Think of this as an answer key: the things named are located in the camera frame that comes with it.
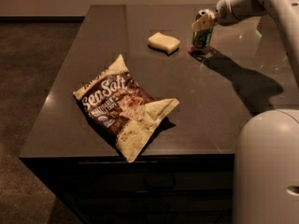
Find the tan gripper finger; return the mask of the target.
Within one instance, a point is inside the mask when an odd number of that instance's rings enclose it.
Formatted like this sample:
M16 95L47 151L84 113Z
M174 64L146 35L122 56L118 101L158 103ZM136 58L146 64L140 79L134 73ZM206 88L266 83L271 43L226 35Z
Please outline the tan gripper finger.
M192 24L195 32L205 31L213 28L217 24L216 14L210 10L199 12L200 17Z

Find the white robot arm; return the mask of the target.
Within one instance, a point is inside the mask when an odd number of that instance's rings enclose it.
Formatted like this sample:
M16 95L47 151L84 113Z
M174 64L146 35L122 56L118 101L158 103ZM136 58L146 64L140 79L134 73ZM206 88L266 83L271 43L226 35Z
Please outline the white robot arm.
M220 0L195 32L270 15L299 85L299 0ZM250 119L235 150L232 224L299 224L299 110Z

